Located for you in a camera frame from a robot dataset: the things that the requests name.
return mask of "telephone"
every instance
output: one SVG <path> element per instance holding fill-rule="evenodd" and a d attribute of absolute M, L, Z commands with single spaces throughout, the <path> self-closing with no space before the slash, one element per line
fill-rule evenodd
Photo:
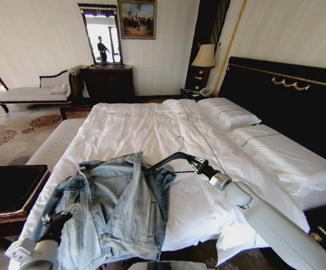
<path fill-rule="evenodd" d="M 208 97 L 213 93 L 213 90 L 209 90 L 209 87 L 205 87 L 202 90 L 199 91 L 199 94 L 201 94 L 203 97 Z"/>

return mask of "white wall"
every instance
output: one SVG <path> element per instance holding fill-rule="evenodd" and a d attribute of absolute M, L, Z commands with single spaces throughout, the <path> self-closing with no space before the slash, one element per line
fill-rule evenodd
<path fill-rule="evenodd" d="M 38 86 L 92 56 L 77 2 L 117 0 L 0 0 L 0 77 L 9 88 Z M 122 39 L 137 95 L 173 95 L 184 86 L 199 0 L 157 0 L 157 39 Z"/>
<path fill-rule="evenodd" d="M 242 0 L 235 2 L 230 8 L 241 7 Z M 231 9 L 225 23 L 229 13 L 234 13 L 229 24 L 235 25 L 238 14 Z M 224 34 L 229 43 L 231 35 Z M 326 0 L 248 1 L 230 55 L 326 68 Z M 218 61 L 215 69 L 220 70 Z M 216 78 L 211 72 L 209 85 Z"/>

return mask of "chaise lounge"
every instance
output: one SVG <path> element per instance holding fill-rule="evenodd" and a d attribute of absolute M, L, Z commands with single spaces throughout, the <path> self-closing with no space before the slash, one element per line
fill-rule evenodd
<path fill-rule="evenodd" d="M 75 66 L 53 76 L 40 76 L 39 87 L 14 88 L 0 93 L 0 106 L 6 113 L 7 104 L 73 104 L 82 95 L 83 78 L 81 66 Z M 67 84 L 66 93 L 54 93 L 52 90 Z"/>

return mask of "picture frame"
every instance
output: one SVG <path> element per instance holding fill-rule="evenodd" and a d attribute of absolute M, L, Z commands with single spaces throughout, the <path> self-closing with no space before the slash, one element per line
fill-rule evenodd
<path fill-rule="evenodd" d="M 119 17 L 123 39 L 156 39 L 156 0 L 119 0 Z"/>

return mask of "white pillow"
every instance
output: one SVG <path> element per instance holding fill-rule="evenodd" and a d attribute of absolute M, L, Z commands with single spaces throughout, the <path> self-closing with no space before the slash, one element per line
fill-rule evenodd
<path fill-rule="evenodd" d="M 226 98 L 207 98 L 197 103 L 210 118 L 221 122 L 225 132 L 231 128 L 247 127 L 261 122 L 254 114 Z"/>
<path fill-rule="evenodd" d="M 227 133 L 245 153 L 274 173 L 291 195 L 304 197 L 326 190 L 326 159 L 265 126 L 237 128 Z"/>
<path fill-rule="evenodd" d="M 49 93 L 50 94 L 65 94 L 68 91 L 68 83 L 61 83 L 55 86 Z"/>

